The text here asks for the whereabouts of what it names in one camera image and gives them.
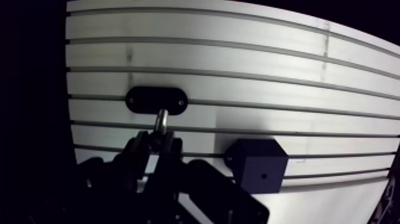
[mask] black oval mount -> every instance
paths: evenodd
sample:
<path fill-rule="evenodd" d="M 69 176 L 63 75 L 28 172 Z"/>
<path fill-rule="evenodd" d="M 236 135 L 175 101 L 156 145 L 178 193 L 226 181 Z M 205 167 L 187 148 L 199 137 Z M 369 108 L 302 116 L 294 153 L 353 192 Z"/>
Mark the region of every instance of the black oval mount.
<path fill-rule="evenodd" d="M 179 115 L 188 107 L 188 97 L 178 88 L 137 86 L 126 94 L 125 103 L 138 114 L 158 114 L 166 109 L 169 115 Z"/>

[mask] black cube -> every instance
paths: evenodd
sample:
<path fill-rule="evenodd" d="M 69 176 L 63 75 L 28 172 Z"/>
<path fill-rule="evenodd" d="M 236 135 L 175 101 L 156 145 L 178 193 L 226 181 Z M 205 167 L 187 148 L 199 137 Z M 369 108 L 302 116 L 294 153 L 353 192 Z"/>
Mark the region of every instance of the black cube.
<path fill-rule="evenodd" d="M 250 194 L 279 192 L 288 159 L 275 139 L 238 139 L 224 154 L 236 184 Z"/>

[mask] white slatwall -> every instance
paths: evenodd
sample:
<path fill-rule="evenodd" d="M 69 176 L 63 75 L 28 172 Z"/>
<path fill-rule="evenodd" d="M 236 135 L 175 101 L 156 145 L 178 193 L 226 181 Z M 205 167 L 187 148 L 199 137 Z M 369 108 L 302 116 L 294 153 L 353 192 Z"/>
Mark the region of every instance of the white slatwall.
<path fill-rule="evenodd" d="M 186 162 L 204 159 L 231 176 L 213 154 L 238 138 L 274 138 L 290 156 L 283 189 L 371 180 L 257 195 L 271 211 L 269 223 L 369 219 L 387 182 L 373 181 L 388 174 L 399 146 L 399 46 L 331 21 L 239 2 L 79 0 L 68 11 L 78 163 L 93 156 L 111 161 L 138 127 L 151 129 L 155 116 L 126 108 L 130 88 L 178 87 L 189 106 L 168 126 L 182 138 Z M 152 155 L 148 173 L 156 162 Z"/>

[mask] slatwall panel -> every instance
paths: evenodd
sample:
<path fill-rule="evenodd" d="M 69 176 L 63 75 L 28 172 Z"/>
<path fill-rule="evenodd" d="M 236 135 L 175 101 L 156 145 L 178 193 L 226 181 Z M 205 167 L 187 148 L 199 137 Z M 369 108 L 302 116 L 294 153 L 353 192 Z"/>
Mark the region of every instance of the slatwall panel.
<path fill-rule="evenodd" d="M 168 118 L 168 128 L 182 138 L 185 162 L 203 159 L 231 177 L 221 155 L 238 138 L 274 138 L 289 154 L 282 193 L 256 196 L 271 210 L 270 223 L 368 220 L 399 147 L 400 47 L 239 2 L 80 0 L 68 11 L 78 163 L 111 161 L 140 130 L 152 129 L 155 116 L 126 108 L 130 88 L 178 87 L 189 106 Z M 147 173 L 156 162 L 151 155 Z M 365 183 L 336 188 L 354 181 Z M 303 189 L 318 186 L 332 189 Z M 310 218 L 329 206 L 331 219 Z"/>

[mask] dark background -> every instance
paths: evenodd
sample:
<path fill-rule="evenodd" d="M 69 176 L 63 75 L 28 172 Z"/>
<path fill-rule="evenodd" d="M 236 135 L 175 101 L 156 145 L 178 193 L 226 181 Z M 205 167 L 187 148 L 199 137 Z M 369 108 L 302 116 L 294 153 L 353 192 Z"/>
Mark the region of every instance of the dark background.
<path fill-rule="evenodd" d="M 0 223 L 61 223 L 61 202 L 73 189 L 65 2 L 7 1 L 0 8 Z M 400 45 L 396 1 L 248 2 L 325 18 Z"/>

